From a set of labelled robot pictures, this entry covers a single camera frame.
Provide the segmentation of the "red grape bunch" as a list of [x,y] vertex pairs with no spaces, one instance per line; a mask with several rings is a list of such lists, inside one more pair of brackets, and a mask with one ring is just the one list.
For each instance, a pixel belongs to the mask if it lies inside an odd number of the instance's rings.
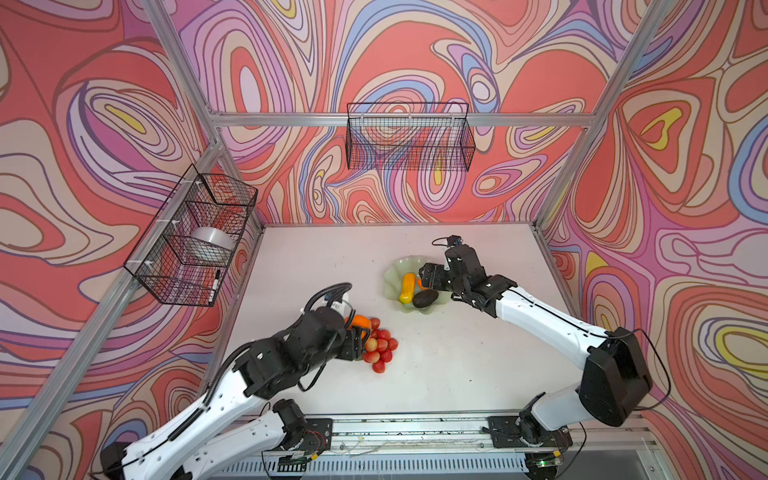
[[362,360],[369,364],[377,374],[384,374],[387,366],[392,362],[394,352],[399,347],[399,341],[392,333],[382,327],[381,320],[376,317],[369,318],[372,329],[362,329],[363,340]]

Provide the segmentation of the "dark avocado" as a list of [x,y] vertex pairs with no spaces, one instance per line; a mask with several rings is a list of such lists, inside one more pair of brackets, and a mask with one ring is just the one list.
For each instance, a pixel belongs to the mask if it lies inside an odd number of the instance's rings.
[[434,304],[438,298],[438,291],[426,289],[416,293],[413,296],[411,304],[416,309],[425,309]]

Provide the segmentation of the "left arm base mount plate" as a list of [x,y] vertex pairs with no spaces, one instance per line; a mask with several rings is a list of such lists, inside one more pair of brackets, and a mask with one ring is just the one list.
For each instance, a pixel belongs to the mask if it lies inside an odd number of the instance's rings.
[[330,417],[309,418],[303,426],[290,430],[274,452],[302,452],[311,456],[332,446],[333,420]]

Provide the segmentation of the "yellow orange squash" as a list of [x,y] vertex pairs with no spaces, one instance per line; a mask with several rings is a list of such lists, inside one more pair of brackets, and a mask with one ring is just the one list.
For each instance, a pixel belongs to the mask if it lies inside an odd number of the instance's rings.
[[416,275],[408,272],[401,280],[401,291],[399,294],[399,302],[403,305],[411,304],[413,296],[416,291]]

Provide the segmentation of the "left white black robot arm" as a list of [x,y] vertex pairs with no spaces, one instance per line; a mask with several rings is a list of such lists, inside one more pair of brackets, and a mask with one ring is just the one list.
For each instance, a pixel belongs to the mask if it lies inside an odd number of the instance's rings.
[[276,452],[283,465],[304,466],[331,446],[328,420],[314,425],[282,392],[307,392],[334,359],[357,361],[369,329],[355,326],[351,283],[325,287],[299,318],[276,334],[237,347],[200,398],[134,442],[100,453],[93,479],[209,479],[238,461]]

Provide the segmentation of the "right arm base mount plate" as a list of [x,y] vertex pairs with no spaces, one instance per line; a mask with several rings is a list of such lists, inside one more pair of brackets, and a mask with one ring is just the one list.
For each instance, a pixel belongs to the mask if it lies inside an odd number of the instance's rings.
[[547,431],[528,417],[520,420],[512,415],[490,416],[481,431],[490,436],[495,448],[568,450],[573,445],[570,433],[564,428]]

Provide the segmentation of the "orange bell pepper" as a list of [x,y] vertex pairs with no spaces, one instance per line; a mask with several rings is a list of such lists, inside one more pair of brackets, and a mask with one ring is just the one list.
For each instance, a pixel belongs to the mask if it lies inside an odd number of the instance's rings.
[[351,321],[351,323],[349,325],[349,328],[353,328],[353,327],[359,327],[361,329],[371,330],[372,329],[372,323],[371,323],[371,320],[368,317],[356,314],[353,317],[353,319],[352,319],[352,321]]

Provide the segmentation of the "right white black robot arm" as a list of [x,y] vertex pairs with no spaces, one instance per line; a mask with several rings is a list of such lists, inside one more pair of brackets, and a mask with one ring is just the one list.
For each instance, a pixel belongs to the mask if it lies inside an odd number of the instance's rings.
[[586,323],[504,275],[487,274],[475,249],[458,235],[432,243],[443,248],[445,260],[420,268],[424,287],[448,292],[454,301],[524,329],[582,372],[578,383],[543,392],[519,412],[516,430],[522,443],[539,446],[560,428],[587,420],[620,427],[651,392],[653,381],[635,333]]

